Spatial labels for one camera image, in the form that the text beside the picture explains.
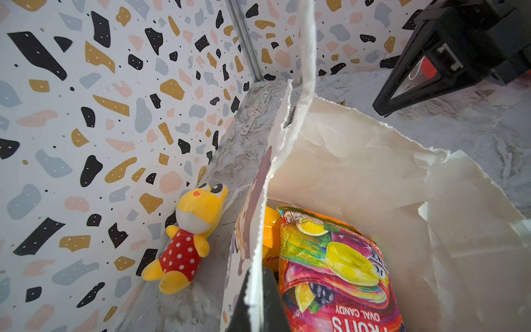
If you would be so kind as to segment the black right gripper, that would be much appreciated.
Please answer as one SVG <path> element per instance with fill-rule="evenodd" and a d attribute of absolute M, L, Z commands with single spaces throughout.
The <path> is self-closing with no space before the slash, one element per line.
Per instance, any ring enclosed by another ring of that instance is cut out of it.
<path fill-rule="evenodd" d="M 530 72 L 529 1 L 432 1 L 373 108 L 381 116 L 471 87 L 506 85 Z"/>

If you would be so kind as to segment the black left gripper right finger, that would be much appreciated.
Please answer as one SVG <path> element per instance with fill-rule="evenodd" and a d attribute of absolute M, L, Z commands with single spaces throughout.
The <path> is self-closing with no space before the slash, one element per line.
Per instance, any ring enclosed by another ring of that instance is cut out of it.
<path fill-rule="evenodd" d="M 263 317 L 261 331 L 290 332 L 290 325 L 283 308 L 275 275 L 269 268 L 263 268 Z"/>

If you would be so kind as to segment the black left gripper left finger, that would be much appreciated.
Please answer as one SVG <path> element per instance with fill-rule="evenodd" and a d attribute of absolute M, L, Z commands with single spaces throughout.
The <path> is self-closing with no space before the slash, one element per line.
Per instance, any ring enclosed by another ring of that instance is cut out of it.
<path fill-rule="evenodd" d="M 245 302 L 249 275 L 250 272 L 247 271 L 237 302 L 234 305 L 232 318 L 226 329 L 227 332 L 251 332 L 250 316 L 248 312 L 249 306 Z"/>

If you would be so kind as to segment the Fox's fruits candy bag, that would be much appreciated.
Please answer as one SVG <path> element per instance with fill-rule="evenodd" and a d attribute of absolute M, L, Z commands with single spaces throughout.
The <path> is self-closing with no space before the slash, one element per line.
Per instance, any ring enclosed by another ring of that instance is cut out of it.
<path fill-rule="evenodd" d="M 380 248 L 337 219 L 280 206 L 279 294 L 292 331 L 404 331 Z"/>

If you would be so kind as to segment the white printed paper bag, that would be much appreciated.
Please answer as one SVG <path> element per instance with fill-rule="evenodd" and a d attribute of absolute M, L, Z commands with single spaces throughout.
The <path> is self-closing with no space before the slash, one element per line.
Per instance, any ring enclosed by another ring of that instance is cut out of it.
<path fill-rule="evenodd" d="M 530 78 L 482 81 L 382 118 L 373 108 L 426 1 L 239 1 L 279 94 L 233 234 L 220 329 L 247 271 L 263 317 L 266 206 L 343 221 L 384 257 L 408 331 L 530 330 Z"/>

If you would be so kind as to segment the yellow snack packet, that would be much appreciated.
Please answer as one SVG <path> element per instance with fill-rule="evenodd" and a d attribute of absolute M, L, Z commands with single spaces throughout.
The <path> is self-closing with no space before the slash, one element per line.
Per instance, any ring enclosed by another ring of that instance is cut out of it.
<path fill-rule="evenodd" d="M 269 268 L 274 273 L 279 271 L 280 246 L 281 246 L 281 216 L 278 211 L 271 207 L 265 207 L 264 235 L 263 235 L 263 258 L 262 263 L 265 268 Z"/>

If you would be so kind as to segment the yellow plush toy red dress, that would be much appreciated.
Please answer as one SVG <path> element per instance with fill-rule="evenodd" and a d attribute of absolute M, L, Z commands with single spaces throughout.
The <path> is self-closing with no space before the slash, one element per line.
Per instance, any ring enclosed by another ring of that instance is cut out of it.
<path fill-rule="evenodd" d="M 176 225 L 167 226 L 170 243 L 163 254 L 141 273 L 146 282 L 159 281 L 164 294 L 187 288 L 198 273 L 201 260 L 210 253 L 208 237 L 217 229 L 228 188 L 204 183 L 184 194 L 176 205 Z"/>

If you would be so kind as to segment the flat metal perforated bracket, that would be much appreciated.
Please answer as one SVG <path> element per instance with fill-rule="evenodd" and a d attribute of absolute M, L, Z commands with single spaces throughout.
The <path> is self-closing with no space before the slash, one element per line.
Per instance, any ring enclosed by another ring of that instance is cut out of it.
<path fill-rule="evenodd" d="M 240 131 L 240 134 L 243 136 L 246 136 L 248 132 L 250 131 L 253 123 L 255 120 L 263 116 L 267 111 L 267 101 L 268 97 L 270 95 L 270 90 L 265 90 L 264 94 L 258 99 L 255 103 L 253 103 L 250 107 L 246 109 L 246 114 L 248 117 L 248 121 L 246 122 L 243 129 Z"/>

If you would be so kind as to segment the aluminium left corner post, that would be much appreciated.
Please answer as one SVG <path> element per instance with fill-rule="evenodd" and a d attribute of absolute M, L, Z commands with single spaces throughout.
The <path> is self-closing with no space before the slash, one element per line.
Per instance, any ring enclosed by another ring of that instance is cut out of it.
<path fill-rule="evenodd" d="M 246 57 L 248 66 L 250 68 L 251 76 L 254 81 L 260 82 L 264 78 L 262 76 L 261 68 L 258 63 L 257 56 L 254 54 L 253 43 L 247 27 L 246 18 L 241 9 L 240 2 L 237 0 L 226 0 L 228 11 L 231 20 L 234 24 L 235 30 L 240 38 L 242 52 Z"/>

